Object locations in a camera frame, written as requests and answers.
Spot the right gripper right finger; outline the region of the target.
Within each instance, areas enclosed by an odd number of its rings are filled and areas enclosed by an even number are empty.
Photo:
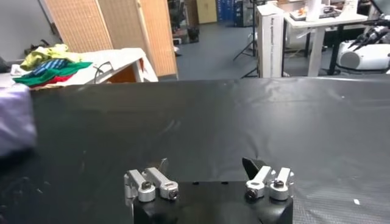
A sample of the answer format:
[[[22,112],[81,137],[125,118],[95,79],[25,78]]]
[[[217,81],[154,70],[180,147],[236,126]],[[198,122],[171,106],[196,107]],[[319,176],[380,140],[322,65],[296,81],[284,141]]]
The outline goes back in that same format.
[[[242,165],[249,178],[245,183],[245,197],[254,201],[266,194],[277,201],[286,201],[293,196],[294,172],[282,167],[276,172],[262,160],[242,158]]]

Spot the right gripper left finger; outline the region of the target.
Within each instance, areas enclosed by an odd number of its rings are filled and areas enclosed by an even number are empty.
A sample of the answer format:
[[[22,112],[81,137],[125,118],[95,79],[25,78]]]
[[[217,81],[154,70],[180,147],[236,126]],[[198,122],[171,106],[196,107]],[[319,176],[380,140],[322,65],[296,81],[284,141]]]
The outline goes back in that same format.
[[[125,199],[137,198],[148,203],[160,197],[169,201],[179,198],[179,184],[170,180],[165,174],[168,169],[168,159],[163,158],[158,167],[148,167],[142,172],[133,169],[124,174]]]

